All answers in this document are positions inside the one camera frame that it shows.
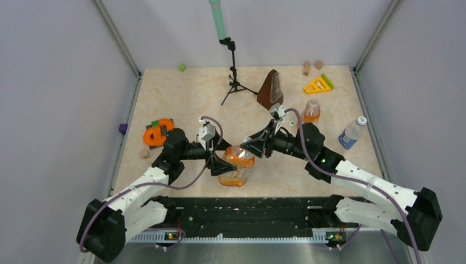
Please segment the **orange tea bottle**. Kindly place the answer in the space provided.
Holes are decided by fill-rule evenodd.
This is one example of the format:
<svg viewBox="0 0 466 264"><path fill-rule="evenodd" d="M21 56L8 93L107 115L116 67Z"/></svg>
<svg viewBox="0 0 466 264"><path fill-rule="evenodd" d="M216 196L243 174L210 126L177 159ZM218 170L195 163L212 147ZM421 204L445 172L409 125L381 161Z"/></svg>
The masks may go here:
<svg viewBox="0 0 466 264"><path fill-rule="evenodd" d="M219 175L219 183L224 186L234 187L245 185L252 175L256 161L255 155L236 145L225 150L223 160L234 165L236 170Z"/></svg>
<svg viewBox="0 0 466 264"><path fill-rule="evenodd" d="M317 99L313 98L306 103L305 109L299 114L299 120L302 124L312 123L313 125L317 125L320 112L320 103Z"/></svg>

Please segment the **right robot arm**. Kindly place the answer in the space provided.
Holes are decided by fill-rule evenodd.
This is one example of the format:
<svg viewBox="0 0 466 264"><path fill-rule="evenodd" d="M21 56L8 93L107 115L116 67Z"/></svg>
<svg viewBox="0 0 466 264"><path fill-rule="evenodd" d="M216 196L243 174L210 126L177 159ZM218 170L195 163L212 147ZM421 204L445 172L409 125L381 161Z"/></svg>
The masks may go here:
<svg viewBox="0 0 466 264"><path fill-rule="evenodd" d="M412 248L428 251L443 219L437 195L423 187L416 191L391 183L356 166L324 146L325 137L311 124L303 124L292 136L270 121L246 139L241 147L260 158L274 152L306 160L305 170L315 179L344 187L365 200L332 195L323 207L322 219L330 227L341 222L358 223L396 235Z"/></svg>

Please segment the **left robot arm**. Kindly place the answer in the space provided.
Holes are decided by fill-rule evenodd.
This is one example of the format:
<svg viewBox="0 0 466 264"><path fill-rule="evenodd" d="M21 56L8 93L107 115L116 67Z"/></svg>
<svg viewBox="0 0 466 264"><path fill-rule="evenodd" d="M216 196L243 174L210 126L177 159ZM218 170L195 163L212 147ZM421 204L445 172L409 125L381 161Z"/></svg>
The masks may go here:
<svg viewBox="0 0 466 264"><path fill-rule="evenodd" d="M80 250L102 261L113 261L125 245L144 230L160 224L170 227L176 221L173 203L159 196L185 169L184 160L203 160L212 176L234 171L216 151L231 144L210 123L201 128L197 141L190 142L180 128L168 131L156 160L133 183L103 201L94 199L86 207L76 237Z"/></svg>

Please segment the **blue label water bottle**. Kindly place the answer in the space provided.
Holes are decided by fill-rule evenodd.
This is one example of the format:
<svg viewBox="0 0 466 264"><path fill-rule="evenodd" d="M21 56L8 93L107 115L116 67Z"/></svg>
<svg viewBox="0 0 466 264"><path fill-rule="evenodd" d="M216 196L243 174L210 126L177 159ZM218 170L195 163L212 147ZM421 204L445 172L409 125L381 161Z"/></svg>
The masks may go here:
<svg viewBox="0 0 466 264"><path fill-rule="evenodd" d="M346 150L351 149L364 134L366 124L367 119L364 116L351 121L338 136L340 145Z"/></svg>

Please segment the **brown wooden metronome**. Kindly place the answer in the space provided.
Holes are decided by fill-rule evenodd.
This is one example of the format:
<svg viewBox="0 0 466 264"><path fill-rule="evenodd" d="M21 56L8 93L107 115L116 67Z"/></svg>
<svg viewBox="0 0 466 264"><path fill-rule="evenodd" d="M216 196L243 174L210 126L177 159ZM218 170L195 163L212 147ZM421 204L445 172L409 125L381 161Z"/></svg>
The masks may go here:
<svg viewBox="0 0 466 264"><path fill-rule="evenodd" d="M257 102L267 110L270 110L277 103L284 103L280 73L277 70L273 69L268 73L263 85L259 89Z"/></svg>

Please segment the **black mini tripod stand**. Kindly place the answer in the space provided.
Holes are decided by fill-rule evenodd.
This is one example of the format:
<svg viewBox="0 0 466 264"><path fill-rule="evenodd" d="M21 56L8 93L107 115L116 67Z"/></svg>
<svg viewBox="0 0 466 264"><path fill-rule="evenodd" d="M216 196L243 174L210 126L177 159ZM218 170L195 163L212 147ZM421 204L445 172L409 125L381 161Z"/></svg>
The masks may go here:
<svg viewBox="0 0 466 264"><path fill-rule="evenodd" d="M254 95L258 95L258 92L253 91L253 90L247 88L246 86L242 85L237 79L237 68L236 68L236 59L235 59L235 51L236 51L235 42L230 37L227 37L227 38L225 38L223 40L219 40L219 42L220 42L220 44L222 44L222 45L224 45L224 46L226 46L228 48L228 50L231 52L231 56L232 56L232 66L230 67L231 75L229 75L230 90L227 92L227 94L225 95L225 97L222 100L220 105L222 106L225 103L226 99L228 98L228 96L230 94L234 94L236 92L249 91L249 92L253 93Z"/></svg>

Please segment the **small wooden cube left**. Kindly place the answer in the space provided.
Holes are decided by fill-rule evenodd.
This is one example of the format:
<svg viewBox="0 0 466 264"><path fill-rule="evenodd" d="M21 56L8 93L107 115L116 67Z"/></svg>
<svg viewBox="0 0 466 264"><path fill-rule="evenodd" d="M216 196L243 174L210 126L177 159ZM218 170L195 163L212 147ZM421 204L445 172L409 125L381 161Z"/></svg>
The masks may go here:
<svg viewBox="0 0 466 264"><path fill-rule="evenodd" d="M149 152L147 149L141 150L141 151L139 152L139 154L140 154L140 157L141 157L143 160L148 159L148 158L150 158L150 156L151 156L151 155L150 155L150 152Z"/></svg>

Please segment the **yellow triangle toy block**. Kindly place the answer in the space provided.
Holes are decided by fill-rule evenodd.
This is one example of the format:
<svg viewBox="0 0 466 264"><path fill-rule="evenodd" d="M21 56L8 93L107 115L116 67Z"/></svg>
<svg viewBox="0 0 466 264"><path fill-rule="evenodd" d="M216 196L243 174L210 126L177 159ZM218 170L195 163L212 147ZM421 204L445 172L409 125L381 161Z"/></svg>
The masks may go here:
<svg viewBox="0 0 466 264"><path fill-rule="evenodd" d="M305 94L318 94L332 90L332 86L322 76L317 77L303 88Z"/></svg>

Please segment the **wooden block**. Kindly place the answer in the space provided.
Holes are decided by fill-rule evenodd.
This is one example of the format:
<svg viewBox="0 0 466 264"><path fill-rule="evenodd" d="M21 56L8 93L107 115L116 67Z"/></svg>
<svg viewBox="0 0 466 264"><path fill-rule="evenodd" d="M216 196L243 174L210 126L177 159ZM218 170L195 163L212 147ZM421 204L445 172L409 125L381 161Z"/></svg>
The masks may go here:
<svg viewBox="0 0 466 264"><path fill-rule="evenodd" d="M325 64L324 64L322 61L320 61L320 60L318 60L318 61L316 61L316 62L314 63L314 67L315 67L315 69L317 69L317 70L322 70L322 68L324 67L324 65L325 65Z"/></svg>
<svg viewBox="0 0 466 264"><path fill-rule="evenodd" d="M306 60L306 61L303 63L303 75L304 75L304 76L308 76L308 75L309 75L310 68L311 68L311 63L310 63L310 61Z"/></svg>

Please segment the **purple wall knob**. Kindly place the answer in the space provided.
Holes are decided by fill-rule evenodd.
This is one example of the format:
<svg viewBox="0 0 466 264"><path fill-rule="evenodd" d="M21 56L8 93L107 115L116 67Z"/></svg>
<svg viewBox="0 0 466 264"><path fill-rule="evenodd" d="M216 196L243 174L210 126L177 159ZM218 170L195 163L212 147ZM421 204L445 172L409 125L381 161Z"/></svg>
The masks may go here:
<svg viewBox="0 0 466 264"><path fill-rule="evenodd" d="M121 135L126 135L128 129L128 124L127 123L121 123L118 127L118 132L121 133Z"/></svg>

